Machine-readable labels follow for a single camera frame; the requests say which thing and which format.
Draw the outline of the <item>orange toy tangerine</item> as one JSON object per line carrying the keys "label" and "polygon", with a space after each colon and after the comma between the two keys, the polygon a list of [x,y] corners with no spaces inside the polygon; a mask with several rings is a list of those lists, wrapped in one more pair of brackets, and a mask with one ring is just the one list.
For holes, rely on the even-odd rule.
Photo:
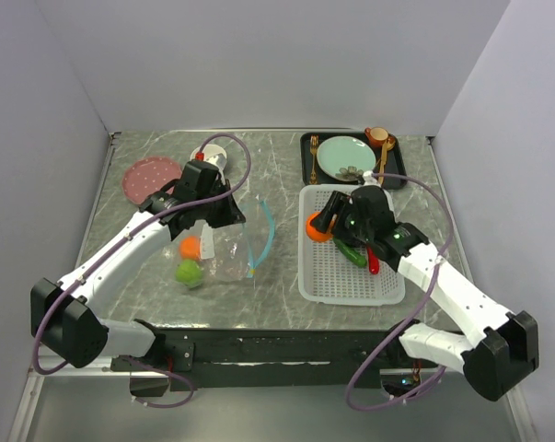
{"label": "orange toy tangerine", "polygon": [[319,212],[315,212],[306,219],[306,235],[314,242],[324,243],[333,239],[331,233],[331,227],[326,233],[318,231],[311,222],[319,215]]}
{"label": "orange toy tangerine", "polygon": [[196,236],[184,238],[178,246],[179,256],[183,260],[199,261],[201,259],[201,242]]}

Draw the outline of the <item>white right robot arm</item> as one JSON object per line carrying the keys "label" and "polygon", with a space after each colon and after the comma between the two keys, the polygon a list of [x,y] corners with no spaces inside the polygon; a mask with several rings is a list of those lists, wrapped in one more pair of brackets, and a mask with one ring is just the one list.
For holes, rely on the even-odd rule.
{"label": "white right robot arm", "polygon": [[335,191],[306,221],[313,239],[361,245],[394,272],[417,285],[460,329],[458,334],[406,318],[361,364],[368,368],[385,348],[394,366],[425,360],[464,375],[481,397],[498,401],[539,365],[538,324],[482,293],[414,225],[397,221],[385,191],[363,185]]}

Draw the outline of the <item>clear zip top bag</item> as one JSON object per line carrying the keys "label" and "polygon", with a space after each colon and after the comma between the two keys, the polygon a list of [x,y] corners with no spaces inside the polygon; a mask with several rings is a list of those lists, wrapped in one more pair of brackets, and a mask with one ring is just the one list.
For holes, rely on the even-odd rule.
{"label": "clear zip top bag", "polygon": [[[252,279],[267,259],[276,230],[267,202],[257,197],[244,203],[241,211],[246,217],[244,224],[211,228],[206,222],[198,221],[190,230],[179,235],[178,246],[189,236],[200,239],[201,259],[196,262],[202,269],[202,284],[198,287]],[[178,246],[177,266],[183,261]]]}

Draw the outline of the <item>green toy apple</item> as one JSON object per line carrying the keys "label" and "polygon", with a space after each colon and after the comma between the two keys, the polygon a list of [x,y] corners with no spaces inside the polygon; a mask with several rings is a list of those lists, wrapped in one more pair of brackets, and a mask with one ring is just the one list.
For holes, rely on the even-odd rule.
{"label": "green toy apple", "polygon": [[183,260],[176,268],[176,280],[189,289],[202,284],[202,269],[194,260]]}

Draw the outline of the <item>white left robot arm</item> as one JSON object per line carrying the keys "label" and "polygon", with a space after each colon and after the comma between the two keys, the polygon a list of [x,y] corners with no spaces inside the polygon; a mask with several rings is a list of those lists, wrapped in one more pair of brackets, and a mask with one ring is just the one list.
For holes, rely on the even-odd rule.
{"label": "white left robot arm", "polygon": [[198,221],[212,228],[244,223],[232,193],[217,166],[188,162],[179,179],[150,194],[89,260],[56,283],[41,279],[32,287],[33,336],[76,368],[101,355],[128,355],[144,369],[159,367],[166,348],[156,327],[143,320],[101,319],[97,312],[153,253]]}

